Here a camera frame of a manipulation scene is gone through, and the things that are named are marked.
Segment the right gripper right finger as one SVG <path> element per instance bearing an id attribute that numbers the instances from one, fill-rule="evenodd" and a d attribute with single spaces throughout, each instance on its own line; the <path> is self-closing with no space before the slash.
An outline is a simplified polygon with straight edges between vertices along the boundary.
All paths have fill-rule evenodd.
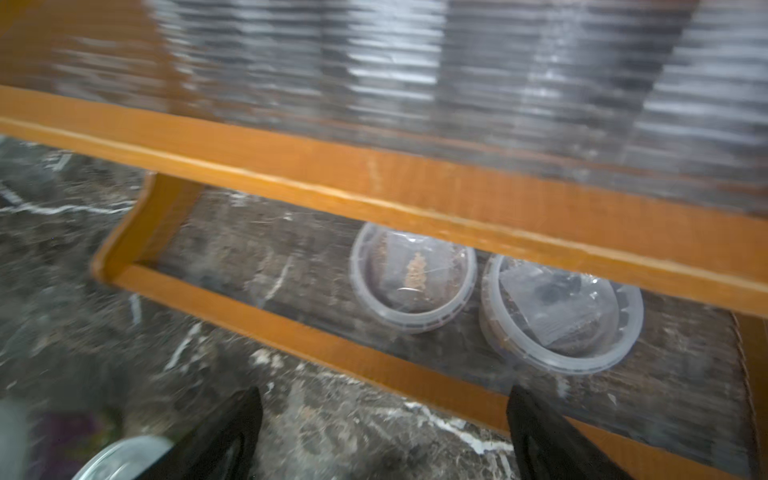
<path id="1" fill-rule="evenodd" d="M 522 479 L 630 477 L 565 417 L 523 386 L 511 389 L 506 414 Z"/>

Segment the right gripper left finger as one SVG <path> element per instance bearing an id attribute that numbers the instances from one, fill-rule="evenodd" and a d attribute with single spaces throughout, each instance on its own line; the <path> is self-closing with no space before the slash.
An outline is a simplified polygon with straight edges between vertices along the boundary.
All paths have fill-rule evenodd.
<path id="1" fill-rule="evenodd" d="M 259 389 L 237 391 L 138 478 L 248 479 L 262 420 Z"/>

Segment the clear tub dark label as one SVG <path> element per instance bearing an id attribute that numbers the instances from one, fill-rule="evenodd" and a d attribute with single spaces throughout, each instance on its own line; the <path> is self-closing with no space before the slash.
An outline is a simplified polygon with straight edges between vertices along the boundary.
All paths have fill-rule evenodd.
<path id="1" fill-rule="evenodd" d="M 619 364 L 644 325 L 641 290 L 493 254 L 481 279 L 481 331 L 497 353 L 540 370 L 590 375 Z"/>

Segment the clear tub red label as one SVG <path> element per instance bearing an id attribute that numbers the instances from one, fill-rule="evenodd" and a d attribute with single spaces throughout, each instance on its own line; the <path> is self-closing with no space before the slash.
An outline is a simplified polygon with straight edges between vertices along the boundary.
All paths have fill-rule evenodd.
<path id="1" fill-rule="evenodd" d="M 418 334 L 452 321 L 469 302 L 478 277 L 473 248 L 371 222 L 349 257 L 352 290 L 382 324 Z"/>

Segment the orange three-tier wooden shelf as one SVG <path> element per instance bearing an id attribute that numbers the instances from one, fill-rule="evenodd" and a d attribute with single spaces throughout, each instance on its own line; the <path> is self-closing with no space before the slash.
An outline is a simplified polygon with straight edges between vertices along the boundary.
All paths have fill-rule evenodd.
<path id="1" fill-rule="evenodd" d="M 148 171 L 101 281 L 499 432 L 147 263 L 211 185 L 729 310 L 767 474 L 763 1 L 5 1 L 1 131 Z"/>

